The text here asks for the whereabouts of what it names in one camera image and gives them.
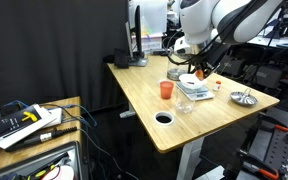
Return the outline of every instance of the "orange cup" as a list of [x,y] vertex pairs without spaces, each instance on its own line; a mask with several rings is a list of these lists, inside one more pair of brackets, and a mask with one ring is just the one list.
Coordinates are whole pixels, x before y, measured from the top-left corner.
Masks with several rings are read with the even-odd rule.
[[174,84],[170,81],[162,81],[160,83],[160,87],[161,87],[161,98],[170,99]]

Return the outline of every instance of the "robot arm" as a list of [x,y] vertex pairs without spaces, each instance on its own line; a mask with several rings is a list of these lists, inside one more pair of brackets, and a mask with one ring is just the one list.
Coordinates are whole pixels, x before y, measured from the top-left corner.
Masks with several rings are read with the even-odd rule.
[[205,54],[210,49],[215,28],[222,43],[245,43],[263,29],[276,11],[288,0],[182,0],[180,20],[184,36],[177,39],[174,53],[195,56],[205,78],[215,68]]

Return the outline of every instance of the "black backdrop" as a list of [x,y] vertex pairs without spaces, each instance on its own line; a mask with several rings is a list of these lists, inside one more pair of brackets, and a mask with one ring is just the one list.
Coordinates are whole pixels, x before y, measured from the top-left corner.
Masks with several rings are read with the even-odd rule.
[[116,103],[102,58],[127,49],[126,0],[0,0],[0,106],[80,96],[89,110]]

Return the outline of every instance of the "silver bowl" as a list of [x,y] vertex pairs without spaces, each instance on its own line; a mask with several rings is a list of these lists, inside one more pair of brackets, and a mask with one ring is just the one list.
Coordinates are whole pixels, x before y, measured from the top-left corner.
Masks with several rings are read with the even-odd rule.
[[236,104],[241,106],[253,106],[257,104],[257,99],[250,95],[251,89],[246,89],[244,92],[232,92],[231,99]]

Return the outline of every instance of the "wooden table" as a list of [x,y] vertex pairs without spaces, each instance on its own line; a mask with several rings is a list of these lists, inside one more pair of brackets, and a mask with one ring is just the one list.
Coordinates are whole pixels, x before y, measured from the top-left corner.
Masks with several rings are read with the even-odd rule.
[[[74,97],[74,98],[68,98],[68,99],[63,99],[59,101],[54,101],[54,102],[49,102],[48,104],[56,104],[60,106],[64,106],[67,104],[80,104],[80,98],[79,97]],[[69,113],[71,113],[73,116],[79,116],[80,113],[80,108],[79,107],[74,107],[67,109]],[[80,122],[79,121],[73,121],[73,122],[68,122],[64,124],[57,125],[57,129],[65,129],[65,128],[70,128],[73,126],[77,126],[77,128],[81,128]],[[23,150],[18,150],[14,151],[11,153],[5,152],[3,149],[0,148],[0,168],[3,168],[7,165],[14,164],[16,162],[19,162],[21,160],[24,160],[26,158],[35,156],[37,154],[40,154],[42,152],[48,151],[50,149],[53,149],[55,147],[58,147],[62,144],[71,142],[71,141],[78,141],[81,142],[81,132],[76,131],[72,132],[70,134],[66,134],[64,136],[58,137],[56,139],[51,139],[49,141],[46,141],[40,145],[37,146],[32,146],[29,148],[25,148]]]
[[[206,87],[211,90],[219,80],[222,82],[220,91],[212,91],[215,94],[213,99],[197,101],[194,110],[184,114],[175,109],[175,86],[171,99],[163,100],[160,97],[158,82],[167,79],[167,58],[149,56],[148,59],[146,67],[119,69],[113,64],[108,66],[156,149],[166,153],[185,145],[177,179],[192,178],[205,136],[279,102],[274,97],[252,89],[251,94],[258,99],[258,104],[253,107],[239,106],[231,101],[230,93],[244,92],[248,87],[213,73],[207,78]],[[170,112],[175,118],[174,123],[169,126],[156,123],[153,116],[158,111]]]

